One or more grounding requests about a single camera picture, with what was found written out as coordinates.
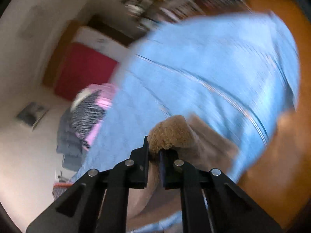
light blue cloth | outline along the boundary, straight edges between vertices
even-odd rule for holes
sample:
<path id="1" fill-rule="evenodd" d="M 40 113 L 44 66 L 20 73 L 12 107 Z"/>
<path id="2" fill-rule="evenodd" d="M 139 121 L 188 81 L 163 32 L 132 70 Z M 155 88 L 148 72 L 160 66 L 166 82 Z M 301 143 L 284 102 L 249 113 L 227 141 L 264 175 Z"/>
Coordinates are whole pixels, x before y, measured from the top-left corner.
<path id="1" fill-rule="evenodd" d="M 73 181 L 90 168 L 104 171 L 127 159 L 168 116 L 194 112 L 239 147 L 228 173 L 237 182 L 264 151 L 279 114 L 297 104 L 296 45 L 274 14 L 164 24 L 127 62 L 122 87 Z"/>

brown plush toy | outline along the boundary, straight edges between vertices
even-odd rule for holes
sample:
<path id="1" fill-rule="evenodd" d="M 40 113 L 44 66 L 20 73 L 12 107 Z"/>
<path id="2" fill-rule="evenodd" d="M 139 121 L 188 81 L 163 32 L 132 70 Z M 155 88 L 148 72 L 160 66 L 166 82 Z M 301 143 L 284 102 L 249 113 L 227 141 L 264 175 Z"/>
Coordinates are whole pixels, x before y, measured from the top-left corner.
<path id="1" fill-rule="evenodd" d="M 148 135 L 149 151 L 156 155 L 161 149 L 190 148 L 195 140 L 190 126 L 183 116 L 172 116 L 158 123 Z"/>

white wall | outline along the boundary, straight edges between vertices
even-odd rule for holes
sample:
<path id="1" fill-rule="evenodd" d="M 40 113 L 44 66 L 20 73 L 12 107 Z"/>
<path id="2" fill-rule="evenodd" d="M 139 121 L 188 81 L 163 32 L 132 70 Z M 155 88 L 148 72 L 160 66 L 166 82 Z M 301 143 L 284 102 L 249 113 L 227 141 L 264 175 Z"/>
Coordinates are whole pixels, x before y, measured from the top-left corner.
<path id="1" fill-rule="evenodd" d="M 37 86 L 67 21 L 94 13 L 137 32 L 120 0 L 12 0 L 0 18 L 0 101 Z"/>
<path id="2" fill-rule="evenodd" d="M 0 18 L 0 201 L 23 232 L 52 202 L 55 170 L 62 163 L 57 127 L 70 104 L 34 87 L 67 21 L 87 22 L 94 13 L 135 33 L 120 0 L 12 0 Z M 51 107 L 34 132 L 14 118 L 29 101 Z"/>

orange wooden floor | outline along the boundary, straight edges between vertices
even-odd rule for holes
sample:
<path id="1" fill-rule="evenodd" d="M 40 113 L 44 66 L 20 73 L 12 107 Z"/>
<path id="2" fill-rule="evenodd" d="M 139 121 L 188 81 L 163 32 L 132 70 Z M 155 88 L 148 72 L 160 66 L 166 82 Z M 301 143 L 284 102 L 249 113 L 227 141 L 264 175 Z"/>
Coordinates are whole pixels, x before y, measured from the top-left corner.
<path id="1" fill-rule="evenodd" d="M 254 11 L 272 10 L 292 32 L 301 60 L 297 113 L 278 122 L 273 140 L 239 186 L 282 227 L 311 196 L 311 24 L 293 0 L 248 0 Z"/>

metal screw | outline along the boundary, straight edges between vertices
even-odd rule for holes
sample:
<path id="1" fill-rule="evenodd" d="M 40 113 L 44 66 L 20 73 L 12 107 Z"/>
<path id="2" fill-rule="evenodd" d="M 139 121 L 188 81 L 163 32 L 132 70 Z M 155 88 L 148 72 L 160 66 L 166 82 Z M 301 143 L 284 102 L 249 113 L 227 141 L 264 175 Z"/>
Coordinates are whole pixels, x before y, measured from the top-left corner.
<path id="1" fill-rule="evenodd" d="M 183 160 L 177 159 L 174 161 L 175 166 L 182 166 L 183 165 Z"/>
<path id="2" fill-rule="evenodd" d="M 98 170 L 97 169 L 91 169 L 87 172 L 87 174 L 90 176 L 90 177 L 94 177 L 98 174 Z"/>
<path id="3" fill-rule="evenodd" d="M 218 176 L 218 175 L 220 175 L 220 174 L 221 174 L 221 171 L 220 171 L 219 169 L 214 168 L 214 169 L 212 170 L 212 175 Z"/>
<path id="4" fill-rule="evenodd" d="M 132 159 L 127 159 L 127 160 L 125 161 L 125 165 L 126 165 L 126 166 L 132 166 L 132 165 L 134 165 L 134 160 L 132 160 Z"/>

